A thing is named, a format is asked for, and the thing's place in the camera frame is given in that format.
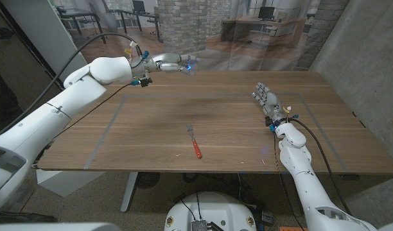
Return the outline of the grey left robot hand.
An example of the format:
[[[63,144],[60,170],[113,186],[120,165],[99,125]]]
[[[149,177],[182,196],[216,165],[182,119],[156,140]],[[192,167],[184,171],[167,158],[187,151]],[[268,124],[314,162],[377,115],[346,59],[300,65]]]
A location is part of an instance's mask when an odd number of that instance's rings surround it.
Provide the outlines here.
[[[142,58],[138,63],[132,64],[132,76],[142,76],[146,73],[165,72],[182,73],[193,76],[192,66],[200,59],[193,55],[178,55],[175,53],[162,53]]]

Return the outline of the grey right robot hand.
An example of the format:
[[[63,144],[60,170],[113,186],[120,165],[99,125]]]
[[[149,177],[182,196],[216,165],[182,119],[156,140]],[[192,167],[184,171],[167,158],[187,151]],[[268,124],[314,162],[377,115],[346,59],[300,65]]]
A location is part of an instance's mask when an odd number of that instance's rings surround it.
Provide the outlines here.
[[[265,114],[266,126],[277,128],[288,119],[284,115],[283,106],[277,96],[264,84],[258,82],[256,85],[257,93],[253,92],[252,96],[258,101]]]

